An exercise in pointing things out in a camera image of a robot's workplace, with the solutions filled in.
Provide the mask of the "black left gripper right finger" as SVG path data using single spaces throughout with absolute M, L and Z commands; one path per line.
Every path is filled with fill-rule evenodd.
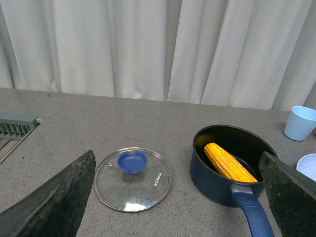
M 284 237 L 316 235 L 316 182 L 263 152 L 259 169 L 270 210 Z

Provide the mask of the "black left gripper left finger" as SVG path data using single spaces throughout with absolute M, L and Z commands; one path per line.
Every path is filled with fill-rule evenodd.
M 89 150 L 0 214 L 2 237 L 74 237 L 81 225 L 96 168 Z

